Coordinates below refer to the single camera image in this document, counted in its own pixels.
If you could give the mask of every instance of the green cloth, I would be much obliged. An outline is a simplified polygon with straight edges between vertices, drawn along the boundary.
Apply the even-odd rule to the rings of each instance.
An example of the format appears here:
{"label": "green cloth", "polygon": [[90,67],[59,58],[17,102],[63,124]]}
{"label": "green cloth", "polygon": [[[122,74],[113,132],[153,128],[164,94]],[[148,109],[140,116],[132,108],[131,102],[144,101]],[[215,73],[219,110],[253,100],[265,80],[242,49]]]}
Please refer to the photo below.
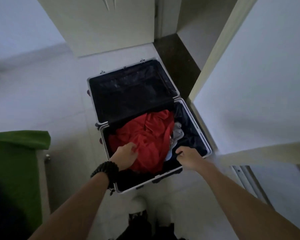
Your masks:
{"label": "green cloth", "polygon": [[25,214],[31,231],[42,223],[36,150],[48,149],[47,131],[0,133],[0,189]]}

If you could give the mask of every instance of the door panel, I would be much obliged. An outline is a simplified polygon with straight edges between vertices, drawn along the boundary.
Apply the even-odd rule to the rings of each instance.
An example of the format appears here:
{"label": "door panel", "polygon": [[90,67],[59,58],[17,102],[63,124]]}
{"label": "door panel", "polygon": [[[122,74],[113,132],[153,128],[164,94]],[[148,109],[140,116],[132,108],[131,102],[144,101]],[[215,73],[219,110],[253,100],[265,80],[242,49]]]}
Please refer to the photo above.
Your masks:
{"label": "door panel", "polygon": [[75,56],[154,40],[155,0],[38,0]]}

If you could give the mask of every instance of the red cloth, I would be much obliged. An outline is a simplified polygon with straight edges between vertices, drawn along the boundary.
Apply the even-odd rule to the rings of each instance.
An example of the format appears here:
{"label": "red cloth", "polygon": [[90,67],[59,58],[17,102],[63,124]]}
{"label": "red cloth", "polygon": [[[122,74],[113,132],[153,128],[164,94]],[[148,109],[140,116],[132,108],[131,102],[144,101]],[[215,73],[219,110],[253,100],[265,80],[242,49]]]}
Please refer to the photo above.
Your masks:
{"label": "red cloth", "polygon": [[174,114],[168,110],[145,113],[116,130],[109,136],[111,150],[129,142],[136,144],[138,157],[130,169],[142,173],[157,173],[162,170],[170,146],[174,127]]}

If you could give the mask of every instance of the hand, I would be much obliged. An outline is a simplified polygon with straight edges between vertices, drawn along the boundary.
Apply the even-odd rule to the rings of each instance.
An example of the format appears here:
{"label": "hand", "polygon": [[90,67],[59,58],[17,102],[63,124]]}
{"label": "hand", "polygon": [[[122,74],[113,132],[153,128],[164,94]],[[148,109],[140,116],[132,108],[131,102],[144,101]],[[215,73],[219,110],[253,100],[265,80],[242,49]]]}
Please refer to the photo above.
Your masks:
{"label": "hand", "polygon": [[209,163],[205,159],[203,159],[198,151],[194,148],[190,148],[187,146],[180,146],[178,149],[176,149],[176,153],[180,153],[179,156],[177,156],[177,160],[182,166],[185,166],[186,168],[192,169],[192,170],[198,170],[202,164]]}
{"label": "hand", "polygon": [[117,151],[110,158],[110,161],[119,167],[119,171],[125,170],[130,167],[138,157],[138,153],[135,152],[135,149],[136,145],[132,142],[124,146],[119,146]]}

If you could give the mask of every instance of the suitcase lid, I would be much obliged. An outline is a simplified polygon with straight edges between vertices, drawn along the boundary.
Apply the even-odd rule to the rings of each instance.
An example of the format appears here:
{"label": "suitcase lid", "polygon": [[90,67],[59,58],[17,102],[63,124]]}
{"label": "suitcase lid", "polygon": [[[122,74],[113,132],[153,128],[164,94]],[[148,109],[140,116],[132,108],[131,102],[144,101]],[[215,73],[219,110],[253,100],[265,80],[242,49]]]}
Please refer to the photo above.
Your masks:
{"label": "suitcase lid", "polygon": [[90,77],[88,87],[99,125],[141,115],[180,95],[155,58]]}

